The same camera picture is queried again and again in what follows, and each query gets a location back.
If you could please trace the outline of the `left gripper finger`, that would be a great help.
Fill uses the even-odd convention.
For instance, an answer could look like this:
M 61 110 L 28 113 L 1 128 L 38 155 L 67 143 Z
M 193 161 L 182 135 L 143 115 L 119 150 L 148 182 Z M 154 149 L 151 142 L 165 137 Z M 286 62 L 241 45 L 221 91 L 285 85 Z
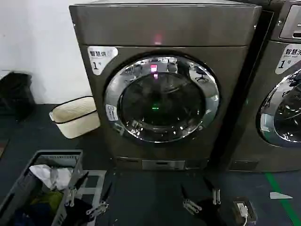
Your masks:
M 73 207 L 75 204 L 75 195 L 79 188 L 83 185 L 86 178 L 88 177 L 89 172 L 87 171 L 82 177 L 80 177 L 75 185 L 68 190 L 67 198 L 65 200 L 65 206 L 66 207 Z
M 109 207 L 108 200 L 110 197 L 111 186 L 112 186 L 112 183 L 110 183 L 110 185 L 109 185 L 108 189 L 106 190 L 106 192 L 104 193 L 100 203 L 96 207 L 93 207 L 86 211 L 87 215 L 102 215 L 107 211 L 107 209 Z

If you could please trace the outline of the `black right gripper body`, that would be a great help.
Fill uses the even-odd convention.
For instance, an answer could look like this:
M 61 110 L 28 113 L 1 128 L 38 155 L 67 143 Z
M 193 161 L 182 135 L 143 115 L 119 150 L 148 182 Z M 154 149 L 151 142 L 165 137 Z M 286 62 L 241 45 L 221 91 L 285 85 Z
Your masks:
M 219 209 L 220 205 L 214 205 L 212 198 L 207 198 L 197 202 L 202 208 L 195 216 L 204 221 L 207 226 L 226 226 L 226 222 L 222 219 Z

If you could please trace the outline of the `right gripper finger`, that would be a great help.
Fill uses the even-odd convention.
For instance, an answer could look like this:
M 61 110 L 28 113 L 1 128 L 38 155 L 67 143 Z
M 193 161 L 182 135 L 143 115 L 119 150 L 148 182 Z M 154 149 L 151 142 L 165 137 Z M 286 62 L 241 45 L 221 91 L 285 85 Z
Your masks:
M 183 196 L 183 207 L 192 215 L 197 215 L 202 210 L 202 207 L 197 205 L 195 202 L 193 202 L 191 199 L 188 198 L 186 190 L 184 186 L 181 184 L 181 192 Z
M 213 205 L 221 205 L 221 194 L 220 194 L 220 189 L 216 188 L 209 179 L 206 177 L 203 177 L 204 182 L 209 189 L 209 191 L 212 194 L 212 199 L 213 199 Z

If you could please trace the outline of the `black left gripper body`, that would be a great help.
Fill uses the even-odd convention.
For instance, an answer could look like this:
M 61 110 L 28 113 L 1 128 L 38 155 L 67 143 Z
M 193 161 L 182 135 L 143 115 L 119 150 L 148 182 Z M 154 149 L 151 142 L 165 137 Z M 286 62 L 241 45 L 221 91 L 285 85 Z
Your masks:
M 91 222 L 95 219 L 94 216 L 88 215 L 86 212 L 92 209 L 92 205 L 85 201 L 75 198 L 74 206 L 66 207 L 66 225 L 67 226 L 81 226 L 84 223 Z

